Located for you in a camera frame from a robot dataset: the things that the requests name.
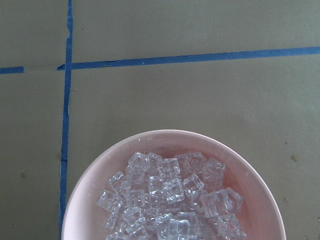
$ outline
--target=blue painter's tape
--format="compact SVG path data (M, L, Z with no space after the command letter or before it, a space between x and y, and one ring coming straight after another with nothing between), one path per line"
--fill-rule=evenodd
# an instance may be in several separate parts
M61 141L61 163L60 163L60 188L59 188L59 239L61 239L62 225L66 211L67 196L67 172L68 172L68 144L69 144L69 100L71 89L72 72L72 39L73 39L73 9L72 0L68 0L67 28L69 37L65 45L65 69L64 69L64 97L62 115L62 141Z
M299 55L314 55L320 54L320 46L313 47L298 47L298 48L282 48L270 50L255 50L255 51L233 51L222 53L208 53L196 55L181 55L181 56L162 56L150 58L136 59L121 59L114 61L89 61L72 63L72 69L96 69L103 67L127 67L141 65L157 65L157 64L177 64L177 63L192 63L192 62L207 62L221 61L234 59L253 59L253 58L272 58L272 57L287 57ZM65 65L58 66L56 70L64 70Z
M25 72L23 66L0 67L0 74L21 74Z

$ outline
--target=floor stain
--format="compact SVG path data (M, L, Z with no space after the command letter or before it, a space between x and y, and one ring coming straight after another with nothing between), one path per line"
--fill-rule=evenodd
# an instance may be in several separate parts
M25 172L25 171L22 171L22 172L20 173L20 177L21 177L22 179L26 179L26 178L27 178L26 172Z
M294 161L295 163L300 161L300 157L297 154L292 154L291 155L291 160Z

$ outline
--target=ice cube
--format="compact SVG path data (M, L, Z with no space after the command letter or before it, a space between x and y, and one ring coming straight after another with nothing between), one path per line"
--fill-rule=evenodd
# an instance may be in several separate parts
M151 176L157 176L159 174L158 163L162 160L162 156L155 154L154 152L149 152L146 159L149 166L148 172Z
M200 180L197 174L192 174L191 176L183 180L183 187L185 194L189 199L196 199L201 190L205 187L205 184Z
M112 213L118 213L123 205L121 197L111 191L104 190L97 204Z
M148 190L151 194L161 192L163 190L164 179L161 176L149 177Z
M189 234L190 224L188 220L169 220L168 240L189 240Z
M197 240L198 229L198 217L195 212L179 212L174 216L176 220L188 220L189 221L189 239Z
M145 193L145 209L164 209L167 204L167 198L164 192Z
M223 188L225 169L226 165L213 157L205 163L202 177L205 183L205 189L209 193Z
M124 210L123 218L126 221L125 229L130 236L146 224L146 218L140 207L132 207Z
M128 165L131 168L145 169L148 166L147 155L141 152L135 152L129 159Z
M127 180L122 171L118 171L109 179L109 184L114 192L122 194L130 190L130 182Z
M189 174L201 174L207 161L201 152L188 152L174 157L178 158L179 162L182 162L184 170Z
M171 213L166 213L155 218L154 226L158 240L168 239L168 225L172 216Z
M212 224L210 218L207 218L203 215L198 215L198 226L197 226L197 238L199 240L220 240L221 237L218 237L215 224Z
M239 220L233 213L217 216L216 229L218 234L225 239L238 239L238 237L244 237L243 231L240 231Z
M157 208L150 208L144 210L145 228L155 230L156 217L160 215L160 211Z
M180 167L177 158L165 158L158 161L158 170L160 176L166 180L177 178L180 173Z
M167 193L166 200L169 204L180 202L185 199L184 189L179 178L164 182L163 189Z
M120 218L121 215L111 212L105 223L105 226L110 230L117 231L117 229L120 228Z
M145 191L143 190L130 190L125 197L128 208L145 206Z
M200 195L204 214L208 218L229 213L237 214L241 209L243 199L241 195L229 187Z

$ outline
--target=floor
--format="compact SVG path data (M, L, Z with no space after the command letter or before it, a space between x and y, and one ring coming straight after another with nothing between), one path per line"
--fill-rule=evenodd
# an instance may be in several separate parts
M59 238L65 71L57 67L66 62L67 7L0 2L1 239ZM73 63L320 46L318 0L91 0L72 8ZM118 141L188 130L257 170L288 240L320 239L319 64L317 52L72 70L67 199Z

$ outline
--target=pink bowl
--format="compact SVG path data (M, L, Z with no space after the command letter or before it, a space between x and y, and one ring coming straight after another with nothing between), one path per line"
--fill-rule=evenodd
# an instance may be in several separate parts
M222 143L194 132L155 130L122 140L102 153L83 173L69 199L62 240L104 240L106 213L96 204L108 178L128 164L134 152L155 152L172 157L187 151L202 152L226 164L224 186L244 197L240 225L247 240L285 240L285 228L270 190L253 167Z

